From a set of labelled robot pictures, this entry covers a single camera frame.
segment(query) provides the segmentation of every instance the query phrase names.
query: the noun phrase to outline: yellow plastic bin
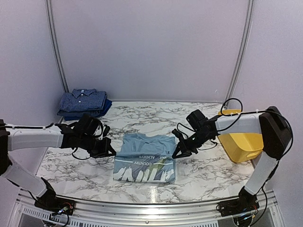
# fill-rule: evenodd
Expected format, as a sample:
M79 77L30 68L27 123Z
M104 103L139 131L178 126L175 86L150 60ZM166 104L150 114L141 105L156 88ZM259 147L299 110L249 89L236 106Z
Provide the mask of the yellow plastic bin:
M223 110L223 114L239 113L241 110ZM218 136L229 158L235 162L244 162L257 157L263 150L261 134L231 133Z

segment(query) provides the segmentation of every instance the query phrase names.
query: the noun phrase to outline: navy blue clothing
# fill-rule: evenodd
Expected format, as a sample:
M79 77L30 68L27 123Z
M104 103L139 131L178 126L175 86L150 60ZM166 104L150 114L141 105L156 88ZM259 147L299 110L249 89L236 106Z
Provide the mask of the navy blue clothing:
M64 93L59 104L59 110L65 112L82 112L102 110L107 94L96 89L74 89L72 93Z
M83 111L83 112L65 112L59 110L57 115L64 116L64 119L66 121L79 120L84 114L88 114L92 117L102 117L108 112L111 106L112 106L112 101L106 99L105 105L102 110Z

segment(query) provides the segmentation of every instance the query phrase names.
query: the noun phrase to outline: light blue t-shirt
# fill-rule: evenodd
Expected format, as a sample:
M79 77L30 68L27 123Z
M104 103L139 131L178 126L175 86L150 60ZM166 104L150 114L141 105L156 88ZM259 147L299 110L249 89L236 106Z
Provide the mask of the light blue t-shirt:
M176 148L175 137L126 134L117 152L114 179L135 182L172 182L176 164L171 157Z

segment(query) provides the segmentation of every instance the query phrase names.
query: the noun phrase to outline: blue checkered shirt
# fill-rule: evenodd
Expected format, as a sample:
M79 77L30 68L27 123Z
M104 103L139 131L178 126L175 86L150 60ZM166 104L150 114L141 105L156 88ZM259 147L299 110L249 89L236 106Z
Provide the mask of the blue checkered shirt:
M102 110L107 94L96 89L74 89L72 93L64 93L59 109L66 112L81 112L89 110Z

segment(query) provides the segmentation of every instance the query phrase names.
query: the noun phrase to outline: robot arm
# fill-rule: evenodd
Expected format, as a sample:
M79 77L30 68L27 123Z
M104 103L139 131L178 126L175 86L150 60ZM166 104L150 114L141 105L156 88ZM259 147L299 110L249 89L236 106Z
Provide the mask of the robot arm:
M98 127L101 133L95 135ZM0 120L0 175L13 184L33 193L38 200L35 206L44 209L60 207L66 201L56 197L51 185L20 166L8 151L21 148L82 148L94 158L116 155L111 140L106 137L110 128L85 114L71 125L51 124L45 127L14 126Z
M257 193L274 174L279 160L282 158L290 140L292 132L287 122L275 106L259 113L239 113L233 116L217 115L206 118L199 110L192 112L187 121L195 133L188 139L174 129L173 134L180 142L173 154L173 158L188 157L197 154L197 148L207 140L218 135L229 133L259 133L262 134L264 148L261 158L245 186L239 192L239 198L220 202L218 207L222 216L242 213L259 207Z

